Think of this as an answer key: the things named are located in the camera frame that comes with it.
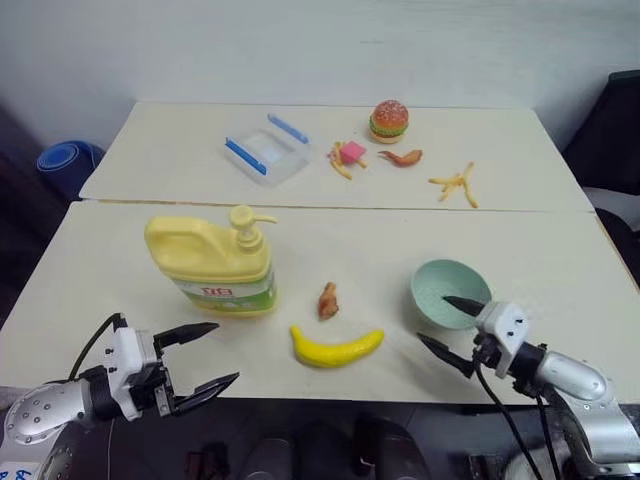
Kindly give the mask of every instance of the bottle label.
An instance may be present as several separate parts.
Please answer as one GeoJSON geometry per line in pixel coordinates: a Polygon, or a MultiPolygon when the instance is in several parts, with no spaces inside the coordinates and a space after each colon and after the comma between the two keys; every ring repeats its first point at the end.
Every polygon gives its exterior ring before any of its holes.
{"type": "Polygon", "coordinates": [[[253,283],[200,283],[174,280],[187,297],[221,312],[240,313],[268,310],[276,299],[273,270],[253,283]]]}

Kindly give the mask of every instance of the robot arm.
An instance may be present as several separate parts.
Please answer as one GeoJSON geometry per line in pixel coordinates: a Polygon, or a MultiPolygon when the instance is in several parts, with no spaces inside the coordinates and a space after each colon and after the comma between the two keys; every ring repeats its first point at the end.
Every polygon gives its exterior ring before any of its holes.
{"type": "Polygon", "coordinates": [[[437,340],[418,334],[438,358],[467,378],[473,375],[476,363],[481,363],[495,369],[499,378],[515,378],[517,392],[547,399],[560,414],[565,439],[583,477],[640,473],[640,438],[620,409],[610,379],[585,362],[547,351],[544,344],[527,343],[529,324],[517,305],[482,305],[458,297],[444,300],[476,317],[478,335],[473,361],[468,361],[437,340]]]}
{"type": "Polygon", "coordinates": [[[217,397],[239,376],[226,375],[196,388],[193,395],[175,396],[162,363],[163,349],[200,338],[218,325],[183,325],[155,336],[129,328],[122,316],[113,325],[105,365],[76,380],[35,388],[9,409],[0,444],[0,479],[69,478],[74,439],[97,422],[120,416],[132,421],[154,405],[162,417],[181,415],[217,397]]]}

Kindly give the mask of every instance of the green bowl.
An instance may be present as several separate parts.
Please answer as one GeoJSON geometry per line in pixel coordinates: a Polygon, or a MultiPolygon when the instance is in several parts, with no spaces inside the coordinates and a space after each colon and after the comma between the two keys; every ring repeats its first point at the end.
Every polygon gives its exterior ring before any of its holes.
{"type": "Polygon", "coordinates": [[[411,279],[411,293],[425,319],[450,330],[475,326],[475,318],[449,305],[442,297],[453,295],[487,303],[491,291],[487,282],[472,268],[453,260],[425,263],[411,279]]]}

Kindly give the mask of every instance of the toy banana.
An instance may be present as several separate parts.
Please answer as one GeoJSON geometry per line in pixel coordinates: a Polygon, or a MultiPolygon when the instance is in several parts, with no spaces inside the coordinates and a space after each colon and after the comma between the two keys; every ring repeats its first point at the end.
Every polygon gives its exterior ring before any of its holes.
{"type": "Polygon", "coordinates": [[[312,342],[302,335],[300,328],[295,325],[291,327],[291,336],[296,355],[301,362],[314,367],[335,368],[373,352],[382,343],[384,332],[374,330],[358,340],[340,345],[312,342]]]}

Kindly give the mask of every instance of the white table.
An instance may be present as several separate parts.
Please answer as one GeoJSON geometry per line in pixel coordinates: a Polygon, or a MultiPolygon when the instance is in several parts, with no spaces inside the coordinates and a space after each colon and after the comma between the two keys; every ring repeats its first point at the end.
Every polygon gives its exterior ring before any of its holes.
{"type": "MultiPolygon", "coordinates": [[[[640,296],[592,214],[259,210],[279,218],[262,228],[273,246],[280,306],[265,318],[220,319],[206,337],[169,348],[166,362],[178,391],[240,371],[225,396],[488,403],[475,380],[436,360],[415,337],[421,330],[459,354],[471,351],[472,331],[428,327],[408,295],[420,264],[453,258],[480,272],[494,298],[524,308],[530,342],[588,359],[613,378],[622,402],[640,401],[632,360],[640,296]],[[338,285],[341,310],[319,322],[315,304],[329,280],[338,285]],[[386,339],[370,357],[316,370],[294,359],[293,323],[317,341],[349,340],[376,327],[386,339]]],[[[92,332],[116,311],[152,332],[209,319],[158,271],[143,229],[154,215],[195,215],[224,225],[227,212],[74,204],[0,331],[0,385],[66,377],[92,332]]],[[[102,360],[108,338],[83,368],[102,360]]],[[[510,381],[492,384],[505,402],[528,402],[510,381]]]]}
{"type": "Polygon", "coordinates": [[[369,140],[370,107],[283,107],[138,103],[83,198],[296,207],[470,209],[461,191],[438,202],[430,177],[449,177],[475,162],[470,177],[484,210],[593,211],[531,110],[411,108],[404,140],[369,140]],[[274,112],[313,140],[311,164],[277,188],[258,186],[234,166],[225,137],[266,122],[274,112]],[[369,168],[353,181],[326,154],[337,140],[368,150],[369,168]],[[411,168],[379,158],[379,150],[424,151],[411,168]]]}

